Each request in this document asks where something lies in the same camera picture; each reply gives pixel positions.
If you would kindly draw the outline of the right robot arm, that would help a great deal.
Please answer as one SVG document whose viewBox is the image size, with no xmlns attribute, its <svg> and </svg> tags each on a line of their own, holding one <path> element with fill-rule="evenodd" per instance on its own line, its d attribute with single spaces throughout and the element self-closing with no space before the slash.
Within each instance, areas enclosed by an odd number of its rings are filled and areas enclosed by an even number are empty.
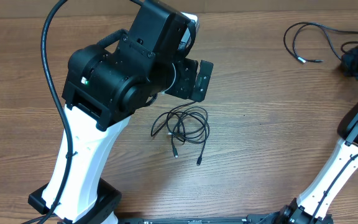
<svg viewBox="0 0 358 224">
<path fill-rule="evenodd" d="M 358 62 L 358 48 L 349 51 L 344 61 Z M 260 223 L 333 223 L 328 208 L 351 175 L 358 169 L 358 102 L 337 127 L 339 139 L 328 161 L 311 185 L 291 204 L 272 213 Z"/>
</svg>

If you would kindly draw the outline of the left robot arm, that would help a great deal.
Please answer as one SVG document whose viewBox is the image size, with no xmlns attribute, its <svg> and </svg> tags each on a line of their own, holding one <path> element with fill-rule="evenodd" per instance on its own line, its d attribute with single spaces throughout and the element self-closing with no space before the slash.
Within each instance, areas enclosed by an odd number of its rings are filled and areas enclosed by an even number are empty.
<svg viewBox="0 0 358 224">
<path fill-rule="evenodd" d="M 79 49 L 68 61 L 58 95 L 47 60 L 47 34 L 57 2 L 41 34 L 47 85 L 63 123 L 63 138 L 50 182 L 29 195 L 40 216 L 63 223 L 116 223 L 121 193 L 101 178 L 109 153 L 136 110 L 168 94 L 188 105 L 205 99 L 211 62 L 188 58 L 200 27 L 196 15 L 162 1 L 139 1 L 130 29 L 119 29 Z"/>
</svg>

